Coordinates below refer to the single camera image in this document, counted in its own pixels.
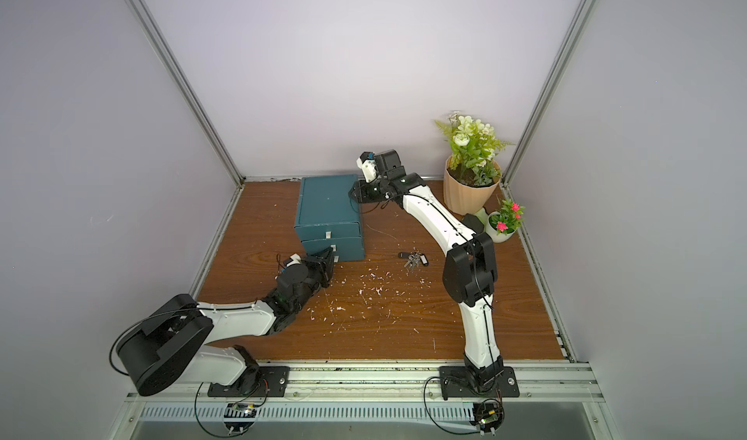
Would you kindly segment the teal drawer cabinet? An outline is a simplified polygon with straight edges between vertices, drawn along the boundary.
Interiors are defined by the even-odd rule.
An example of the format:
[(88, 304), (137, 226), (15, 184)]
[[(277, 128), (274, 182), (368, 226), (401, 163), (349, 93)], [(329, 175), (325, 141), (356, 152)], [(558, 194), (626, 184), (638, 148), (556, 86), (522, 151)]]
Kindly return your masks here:
[(307, 254), (331, 247), (338, 262), (365, 258), (359, 204), (349, 197), (357, 175), (304, 177), (294, 230)]

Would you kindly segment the bunch of keys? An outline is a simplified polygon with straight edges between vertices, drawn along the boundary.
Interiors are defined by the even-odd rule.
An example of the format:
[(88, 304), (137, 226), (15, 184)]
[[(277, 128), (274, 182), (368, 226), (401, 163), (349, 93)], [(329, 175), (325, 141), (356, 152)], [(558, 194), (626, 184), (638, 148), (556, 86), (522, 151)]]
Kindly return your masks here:
[(398, 257), (405, 261), (405, 268), (408, 270), (414, 270), (418, 267), (430, 266), (430, 262), (427, 256), (419, 251), (401, 251), (398, 253)]

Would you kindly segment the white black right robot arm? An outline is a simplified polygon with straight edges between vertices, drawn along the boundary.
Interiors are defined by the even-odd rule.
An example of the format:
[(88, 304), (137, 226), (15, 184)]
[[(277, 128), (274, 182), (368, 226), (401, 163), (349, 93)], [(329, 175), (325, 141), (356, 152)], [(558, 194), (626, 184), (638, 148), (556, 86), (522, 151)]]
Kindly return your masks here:
[(443, 251), (443, 284), (459, 306), (464, 327), (467, 381), (476, 391), (483, 391), (504, 370), (492, 323), (498, 278), (492, 239), (449, 212), (420, 175), (406, 172), (397, 151), (365, 151), (356, 165), (363, 179), (349, 192), (353, 201), (396, 203), (418, 220)]

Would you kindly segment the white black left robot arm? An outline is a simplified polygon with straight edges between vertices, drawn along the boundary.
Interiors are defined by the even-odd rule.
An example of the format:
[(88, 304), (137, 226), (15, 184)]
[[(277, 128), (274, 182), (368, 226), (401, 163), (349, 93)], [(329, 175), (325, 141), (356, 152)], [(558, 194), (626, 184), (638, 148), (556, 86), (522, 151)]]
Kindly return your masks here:
[(124, 331), (109, 359), (120, 362), (116, 372), (130, 377), (142, 396), (190, 383), (208, 385), (212, 396), (251, 395), (268, 386), (260, 365), (242, 346), (218, 348), (216, 342), (280, 333), (311, 297), (330, 286), (334, 265), (331, 247), (294, 254), (282, 265), (274, 289), (251, 303), (218, 305), (178, 294)]

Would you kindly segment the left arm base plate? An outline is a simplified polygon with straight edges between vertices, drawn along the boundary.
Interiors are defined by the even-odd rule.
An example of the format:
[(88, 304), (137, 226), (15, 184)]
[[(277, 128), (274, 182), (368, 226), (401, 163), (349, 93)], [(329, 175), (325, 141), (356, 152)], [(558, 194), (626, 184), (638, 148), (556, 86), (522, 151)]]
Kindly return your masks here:
[(269, 365), (247, 368), (229, 386), (211, 384), (208, 397), (284, 397), (290, 377), (289, 366)]

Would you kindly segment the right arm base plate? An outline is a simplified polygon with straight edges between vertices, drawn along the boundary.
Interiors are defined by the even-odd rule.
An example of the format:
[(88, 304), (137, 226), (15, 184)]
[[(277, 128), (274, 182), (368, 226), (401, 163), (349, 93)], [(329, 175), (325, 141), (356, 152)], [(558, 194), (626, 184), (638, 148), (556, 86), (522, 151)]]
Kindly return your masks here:
[(438, 378), (442, 397), (452, 398), (519, 398), (519, 382), (513, 367), (497, 372), (474, 371), (466, 366), (441, 366)]

